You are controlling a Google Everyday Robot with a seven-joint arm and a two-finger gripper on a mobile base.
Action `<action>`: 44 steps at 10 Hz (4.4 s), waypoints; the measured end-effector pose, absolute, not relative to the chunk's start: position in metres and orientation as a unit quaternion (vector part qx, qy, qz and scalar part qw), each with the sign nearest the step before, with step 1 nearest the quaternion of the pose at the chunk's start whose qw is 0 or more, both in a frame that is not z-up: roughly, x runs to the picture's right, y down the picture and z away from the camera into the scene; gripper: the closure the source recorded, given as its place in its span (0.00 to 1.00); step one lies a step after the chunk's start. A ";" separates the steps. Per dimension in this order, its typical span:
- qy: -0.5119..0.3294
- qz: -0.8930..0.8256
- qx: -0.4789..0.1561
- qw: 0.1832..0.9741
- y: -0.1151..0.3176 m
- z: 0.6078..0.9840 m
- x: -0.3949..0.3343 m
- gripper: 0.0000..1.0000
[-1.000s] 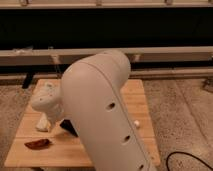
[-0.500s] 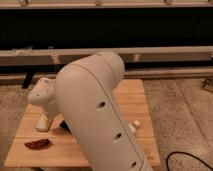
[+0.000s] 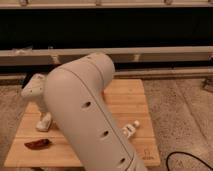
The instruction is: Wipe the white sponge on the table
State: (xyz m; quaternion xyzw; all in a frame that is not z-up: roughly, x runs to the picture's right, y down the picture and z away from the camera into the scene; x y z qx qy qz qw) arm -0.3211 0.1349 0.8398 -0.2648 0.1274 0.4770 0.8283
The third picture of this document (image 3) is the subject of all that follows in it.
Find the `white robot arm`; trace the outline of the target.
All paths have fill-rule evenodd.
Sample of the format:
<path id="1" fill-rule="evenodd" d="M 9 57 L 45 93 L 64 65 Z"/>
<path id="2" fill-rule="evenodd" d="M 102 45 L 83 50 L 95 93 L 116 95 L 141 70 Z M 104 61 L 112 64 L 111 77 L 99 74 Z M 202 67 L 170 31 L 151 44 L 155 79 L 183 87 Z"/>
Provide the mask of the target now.
<path id="1" fill-rule="evenodd" d="M 51 114 L 86 171 L 148 171 L 102 98 L 114 73 L 108 55 L 92 53 L 34 77 L 22 96 Z"/>

